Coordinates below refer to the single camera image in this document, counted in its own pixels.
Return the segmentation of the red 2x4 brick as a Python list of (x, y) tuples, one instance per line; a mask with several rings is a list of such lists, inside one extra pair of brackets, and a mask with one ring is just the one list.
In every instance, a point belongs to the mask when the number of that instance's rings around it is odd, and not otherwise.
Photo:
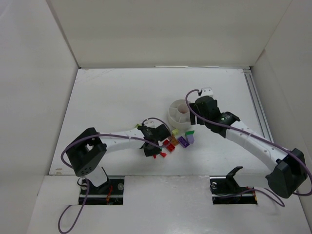
[(169, 153), (172, 153), (175, 150), (175, 146), (169, 140), (163, 141), (163, 145)]

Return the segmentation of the pale yellow small brick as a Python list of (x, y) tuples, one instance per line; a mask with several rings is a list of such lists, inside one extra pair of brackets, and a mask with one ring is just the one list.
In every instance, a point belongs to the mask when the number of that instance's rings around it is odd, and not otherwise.
[(173, 130), (172, 130), (172, 134), (173, 134), (174, 136), (176, 136), (178, 133), (179, 133), (179, 129), (173, 129)]

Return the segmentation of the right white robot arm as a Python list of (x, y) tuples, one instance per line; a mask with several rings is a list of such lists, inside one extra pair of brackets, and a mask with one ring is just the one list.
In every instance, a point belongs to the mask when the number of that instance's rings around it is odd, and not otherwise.
[(282, 198), (295, 194), (307, 179), (304, 154), (297, 148), (287, 150), (258, 135), (231, 112), (221, 112), (217, 100), (199, 97), (188, 104), (191, 124), (205, 125), (258, 158), (271, 171), (265, 176), (268, 187)]

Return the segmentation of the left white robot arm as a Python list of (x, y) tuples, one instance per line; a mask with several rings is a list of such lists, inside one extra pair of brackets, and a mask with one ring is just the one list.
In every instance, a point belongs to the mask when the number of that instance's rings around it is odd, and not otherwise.
[(141, 149), (146, 157), (158, 155), (164, 145), (159, 145), (171, 136), (166, 124), (158, 127), (138, 126), (134, 129), (101, 134), (94, 127), (86, 129), (63, 153), (67, 155), (68, 165), (77, 177), (84, 177), (93, 185), (98, 193), (104, 192), (110, 186), (105, 170), (99, 166), (105, 154), (127, 149)]

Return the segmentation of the orange 2x4 brick right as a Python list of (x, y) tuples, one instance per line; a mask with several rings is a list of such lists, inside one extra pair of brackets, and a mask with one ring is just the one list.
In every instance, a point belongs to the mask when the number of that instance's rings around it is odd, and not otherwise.
[(178, 140), (175, 138), (174, 135), (171, 135), (171, 144), (177, 146), (179, 144)]

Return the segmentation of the green curved brick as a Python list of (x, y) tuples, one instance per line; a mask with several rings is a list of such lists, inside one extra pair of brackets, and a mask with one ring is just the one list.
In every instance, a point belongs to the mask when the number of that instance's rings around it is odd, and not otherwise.
[(195, 133), (194, 130), (186, 131), (186, 132), (185, 132), (185, 135), (186, 135), (186, 136), (187, 136), (187, 135), (193, 135), (194, 133)]

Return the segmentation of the white round divided container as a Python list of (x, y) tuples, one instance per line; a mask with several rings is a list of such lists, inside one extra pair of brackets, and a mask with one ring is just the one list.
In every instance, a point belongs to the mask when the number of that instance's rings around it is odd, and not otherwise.
[(190, 129), (190, 111), (184, 99), (178, 99), (171, 103), (168, 109), (168, 122), (175, 129)]

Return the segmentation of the purple 2x4 brick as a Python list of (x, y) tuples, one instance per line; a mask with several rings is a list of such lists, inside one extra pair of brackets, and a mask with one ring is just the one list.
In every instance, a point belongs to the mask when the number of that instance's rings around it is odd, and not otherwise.
[(189, 142), (183, 136), (180, 136), (177, 140), (183, 148), (187, 148), (190, 145)]

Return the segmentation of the lavender slope brick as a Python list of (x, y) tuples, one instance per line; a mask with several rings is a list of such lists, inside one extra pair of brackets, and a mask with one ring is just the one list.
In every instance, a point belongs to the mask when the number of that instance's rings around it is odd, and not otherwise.
[(188, 141), (189, 144), (193, 144), (195, 141), (194, 135), (193, 134), (188, 134), (186, 135), (186, 139)]

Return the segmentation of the aluminium rail right side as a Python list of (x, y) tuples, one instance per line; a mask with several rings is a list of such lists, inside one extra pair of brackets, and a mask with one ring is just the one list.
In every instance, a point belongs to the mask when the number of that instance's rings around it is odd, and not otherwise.
[(256, 85), (254, 82), (251, 69), (250, 68), (243, 69), (243, 74), (245, 76), (245, 80), (246, 80), (246, 83), (250, 92), (250, 96), (253, 102), (256, 117), (257, 117), (260, 129), (261, 129), (261, 133), (266, 140), (274, 142)]

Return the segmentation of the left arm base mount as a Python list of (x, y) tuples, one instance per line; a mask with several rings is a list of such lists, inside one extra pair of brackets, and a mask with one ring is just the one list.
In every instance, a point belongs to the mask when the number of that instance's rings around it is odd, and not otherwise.
[[(124, 177), (108, 176), (108, 181), (99, 188), (89, 182), (90, 188), (87, 195), (86, 205), (122, 205), (124, 194)], [(87, 194), (87, 182), (84, 178), (79, 178), (77, 185), (80, 187), (78, 203), (83, 204)]]

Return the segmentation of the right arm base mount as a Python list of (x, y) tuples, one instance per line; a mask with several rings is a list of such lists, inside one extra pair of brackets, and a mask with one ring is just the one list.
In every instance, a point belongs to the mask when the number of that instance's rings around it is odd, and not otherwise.
[(253, 204), (257, 205), (255, 191), (250, 187), (241, 187), (234, 179), (236, 173), (243, 169), (237, 166), (226, 175), (210, 176), (209, 189), (212, 193), (214, 205), (238, 205)]

